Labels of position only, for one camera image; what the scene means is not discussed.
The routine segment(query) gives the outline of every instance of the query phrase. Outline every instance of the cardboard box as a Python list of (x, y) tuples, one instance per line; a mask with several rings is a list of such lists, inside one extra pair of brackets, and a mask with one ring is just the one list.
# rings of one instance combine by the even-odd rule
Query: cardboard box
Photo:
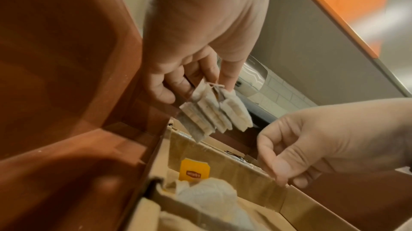
[(237, 190), (238, 204), (269, 230), (357, 230), (295, 187), (277, 186), (259, 167), (207, 143), (195, 143), (173, 124), (171, 120), (153, 155), (147, 189), (128, 218), (125, 230), (239, 230), (173, 198), (171, 183), (178, 179), (180, 162), (185, 158), (207, 162), (210, 177), (230, 183)]

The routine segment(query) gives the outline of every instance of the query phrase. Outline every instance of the hand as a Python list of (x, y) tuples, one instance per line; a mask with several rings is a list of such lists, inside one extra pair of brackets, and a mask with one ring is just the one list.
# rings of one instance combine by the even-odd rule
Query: hand
[(412, 162), (412, 100), (321, 106), (287, 114), (257, 137), (263, 169), (306, 187), (322, 173), (391, 170)]
[[(148, 93), (173, 103), (190, 97), (203, 76), (234, 88), (261, 31), (269, 0), (152, 0), (145, 17), (143, 80)], [(216, 53), (222, 58), (221, 71)]]

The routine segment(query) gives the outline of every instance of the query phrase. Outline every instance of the yellow tea bag tag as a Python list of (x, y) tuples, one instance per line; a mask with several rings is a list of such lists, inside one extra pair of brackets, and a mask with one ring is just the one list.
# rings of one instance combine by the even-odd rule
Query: yellow tea bag tag
[(179, 180), (194, 181), (209, 178), (210, 166), (206, 162), (185, 158), (180, 163)]

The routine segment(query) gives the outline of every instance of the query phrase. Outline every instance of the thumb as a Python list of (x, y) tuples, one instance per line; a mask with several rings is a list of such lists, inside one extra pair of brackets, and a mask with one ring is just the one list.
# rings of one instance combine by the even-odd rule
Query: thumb
[(281, 178), (296, 177), (325, 157), (327, 150), (324, 144), (313, 136), (300, 136), (294, 144), (274, 158), (272, 170)]

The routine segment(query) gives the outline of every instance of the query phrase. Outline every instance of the countertop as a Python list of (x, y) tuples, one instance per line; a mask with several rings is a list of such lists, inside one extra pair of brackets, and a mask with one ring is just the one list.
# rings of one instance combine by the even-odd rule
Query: countertop
[(412, 97), (412, 0), (314, 0)]

